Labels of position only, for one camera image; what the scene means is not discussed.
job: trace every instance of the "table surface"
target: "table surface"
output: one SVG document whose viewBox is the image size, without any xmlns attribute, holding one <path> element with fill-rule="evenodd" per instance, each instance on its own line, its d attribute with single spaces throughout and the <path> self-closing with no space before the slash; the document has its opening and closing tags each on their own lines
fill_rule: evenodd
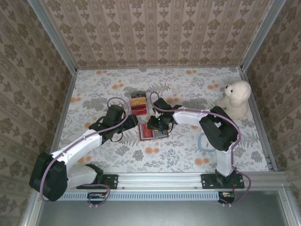
<svg viewBox="0 0 301 226">
<path fill-rule="evenodd" d="M 146 91 L 147 95 L 157 91 L 171 106 L 212 109 L 214 101 L 223 97 L 224 87 L 239 80 L 238 68 L 78 71 L 59 148 L 77 139 L 91 123 L 104 116 L 110 97 L 124 97 L 129 101 L 133 91 Z M 247 116 L 246 120 L 235 121 L 242 132 L 242 141 L 235 149 L 234 164 L 241 171 L 268 171 L 250 110 Z M 138 116 L 139 123 L 147 122 L 149 117 Z M 138 127 L 135 127 L 124 132 L 119 142 L 107 141 L 77 164 L 91 162 L 106 173 L 212 172 L 217 164 L 216 153 L 199 150 L 200 134 L 200 127 L 176 125 L 168 138 L 140 141 Z M 201 145 L 208 146 L 206 138 Z"/>
</svg>

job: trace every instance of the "floor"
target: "floor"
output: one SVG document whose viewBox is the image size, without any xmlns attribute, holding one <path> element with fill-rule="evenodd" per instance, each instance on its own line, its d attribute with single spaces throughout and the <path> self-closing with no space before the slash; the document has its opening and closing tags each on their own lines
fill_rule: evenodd
<svg viewBox="0 0 301 226">
<path fill-rule="evenodd" d="M 224 87 L 239 80 L 238 68 L 78 71 L 59 147 L 77 139 L 91 123 L 104 116 L 110 97 L 129 100 L 133 91 L 142 90 L 149 94 L 155 90 L 171 106 L 180 104 L 188 108 L 211 109 L 214 101 L 223 97 Z M 235 149 L 234 163 L 241 171 L 268 171 L 250 110 L 247 116 L 246 120 L 235 121 L 241 129 L 242 142 Z M 147 122 L 149 115 L 138 119 Z M 126 131 L 120 142 L 107 141 L 77 164 L 91 162 L 106 173 L 214 171 L 217 164 L 215 152 L 205 153 L 198 148 L 201 132 L 200 127 L 177 125 L 169 138 L 141 142 L 136 127 Z M 201 144 L 210 148 L 206 138 Z"/>
<path fill-rule="evenodd" d="M 250 192 L 232 207 L 217 201 L 109 201 L 43 204 L 37 226 L 287 226 L 278 192 Z"/>
</svg>

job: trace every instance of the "floral tablecloth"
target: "floral tablecloth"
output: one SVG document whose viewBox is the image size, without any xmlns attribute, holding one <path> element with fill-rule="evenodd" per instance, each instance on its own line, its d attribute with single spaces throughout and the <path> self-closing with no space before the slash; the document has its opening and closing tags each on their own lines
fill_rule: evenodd
<svg viewBox="0 0 301 226">
<path fill-rule="evenodd" d="M 91 123 L 104 116 L 110 97 L 124 97 L 128 101 L 132 91 L 142 90 L 149 94 L 155 90 L 171 106 L 180 104 L 188 108 L 211 109 L 214 101 L 223 97 L 224 87 L 240 79 L 237 68 L 78 71 L 59 148 L 77 139 Z M 147 122 L 149 116 L 139 116 L 138 119 L 140 123 Z M 251 111 L 246 120 L 236 123 L 242 132 L 242 141 L 235 149 L 237 168 L 268 171 Z M 214 171 L 216 153 L 199 150 L 200 134 L 200 127 L 176 125 L 169 138 L 142 142 L 138 127 L 135 127 L 124 132 L 119 142 L 107 141 L 77 164 L 91 162 L 106 173 Z M 202 142 L 205 142 L 202 146 L 208 146 L 206 139 Z"/>
</svg>

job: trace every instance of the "gray panel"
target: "gray panel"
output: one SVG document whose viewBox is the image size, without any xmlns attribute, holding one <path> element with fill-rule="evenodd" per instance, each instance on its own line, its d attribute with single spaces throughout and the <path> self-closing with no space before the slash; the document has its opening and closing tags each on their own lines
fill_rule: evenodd
<svg viewBox="0 0 301 226">
<path fill-rule="evenodd" d="M 38 226 L 287 226 L 278 192 L 250 192 L 240 203 L 111 201 L 46 203 Z"/>
</svg>

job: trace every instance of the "teddy bear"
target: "teddy bear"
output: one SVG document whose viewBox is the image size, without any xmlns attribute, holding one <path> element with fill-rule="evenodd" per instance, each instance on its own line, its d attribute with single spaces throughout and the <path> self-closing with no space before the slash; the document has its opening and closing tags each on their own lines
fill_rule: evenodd
<svg viewBox="0 0 301 226">
<path fill-rule="evenodd" d="M 246 81 L 238 81 L 225 88 L 226 97 L 216 100 L 215 105 L 224 109 L 232 120 L 246 119 L 247 100 L 251 95 L 251 86 Z"/>
</svg>

